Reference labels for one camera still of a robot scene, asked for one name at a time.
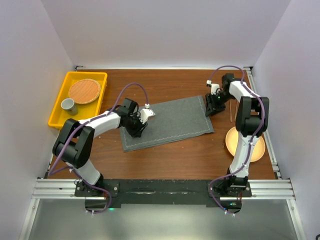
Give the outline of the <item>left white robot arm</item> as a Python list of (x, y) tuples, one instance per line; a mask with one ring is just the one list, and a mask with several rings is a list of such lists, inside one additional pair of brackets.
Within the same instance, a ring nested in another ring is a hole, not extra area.
[(86, 186), (92, 196), (106, 196), (104, 177), (90, 160), (93, 141), (110, 130), (124, 128), (133, 138), (139, 138), (147, 127), (148, 119), (155, 115), (149, 104), (139, 108), (137, 102), (126, 98), (104, 113), (84, 119), (67, 119), (54, 143), (52, 153)]

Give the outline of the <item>grey cloth napkin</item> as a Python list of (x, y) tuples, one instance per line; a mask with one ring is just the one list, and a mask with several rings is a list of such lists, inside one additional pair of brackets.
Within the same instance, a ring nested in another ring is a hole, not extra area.
[(120, 129), (124, 152), (152, 148), (214, 132), (213, 124), (206, 116), (206, 106), (201, 95), (153, 104), (150, 108), (155, 116), (149, 118), (141, 137), (134, 138), (125, 128)]

